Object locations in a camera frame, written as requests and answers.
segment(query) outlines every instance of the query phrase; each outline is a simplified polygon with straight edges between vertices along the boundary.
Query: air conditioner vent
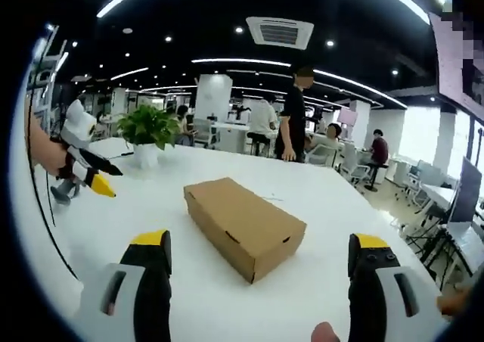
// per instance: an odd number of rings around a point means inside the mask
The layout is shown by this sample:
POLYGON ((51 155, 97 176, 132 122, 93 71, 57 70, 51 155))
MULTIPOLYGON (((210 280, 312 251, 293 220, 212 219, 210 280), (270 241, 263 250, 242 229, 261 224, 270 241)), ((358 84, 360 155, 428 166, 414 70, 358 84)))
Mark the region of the air conditioner vent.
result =
POLYGON ((277 45, 305 50, 314 24, 281 18, 248 17, 250 34, 257 45, 277 45))

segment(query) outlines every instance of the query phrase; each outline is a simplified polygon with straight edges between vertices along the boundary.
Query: black pants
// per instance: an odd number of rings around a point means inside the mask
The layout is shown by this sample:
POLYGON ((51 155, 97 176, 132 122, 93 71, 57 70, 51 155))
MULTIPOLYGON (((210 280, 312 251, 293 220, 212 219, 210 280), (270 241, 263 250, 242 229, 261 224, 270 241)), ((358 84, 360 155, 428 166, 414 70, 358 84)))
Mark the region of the black pants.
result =
MULTIPOLYGON (((295 153, 296 153, 296 159, 292 161, 297 163, 304 163, 304 158, 305 158, 304 151, 301 151, 299 153, 295 151, 295 153)), ((282 153, 276 151, 275 157, 276 159, 282 160, 282 153)))

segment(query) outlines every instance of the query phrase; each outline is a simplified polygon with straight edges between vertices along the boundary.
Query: ceiling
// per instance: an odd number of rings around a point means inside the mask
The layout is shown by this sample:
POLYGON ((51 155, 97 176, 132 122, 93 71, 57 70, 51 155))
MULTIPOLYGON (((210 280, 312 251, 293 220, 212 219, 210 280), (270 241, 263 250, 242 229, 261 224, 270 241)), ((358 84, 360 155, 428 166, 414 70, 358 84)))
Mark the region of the ceiling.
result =
MULTIPOLYGON (((86 1, 100 11, 111 0, 86 1)), ((412 1, 425 11, 441 11, 436 0, 412 1)), ((401 108, 353 82, 381 92, 436 84, 431 27, 399 0, 125 0, 98 18, 91 38, 76 41, 75 48, 69 44, 70 56, 57 78, 69 82, 74 76, 87 74, 88 81, 76 84, 79 92, 86 85, 88 92, 106 93, 116 86, 138 90, 192 86, 200 74, 215 71, 227 73, 237 87, 285 92, 291 85, 291 78, 276 76, 290 75, 285 66, 191 62, 207 58, 313 64, 315 69, 337 77, 316 73, 320 84, 306 95, 330 102, 359 95, 360 99, 377 101, 374 106, 401 108), (246 22, 252 16, 313 23, 307 49, 255 44, 246 22), (244 32, 236 33, 237 26, 244 32), (123 33, 125 28, 132 33, 123 33), (165 41, 167 36, 172 37, 171 42, 165 41), (328 48, 327 40, 335 46, 328 48), (145 67, 149 70, 110 80, 145 67), (398 70, 397 76, 392 75, 393 70, 398 70)), ((233 95, 240 95, 240 91, 234 90, 233 95)), ((261 92, 244 90, 244 94, 261 92)))

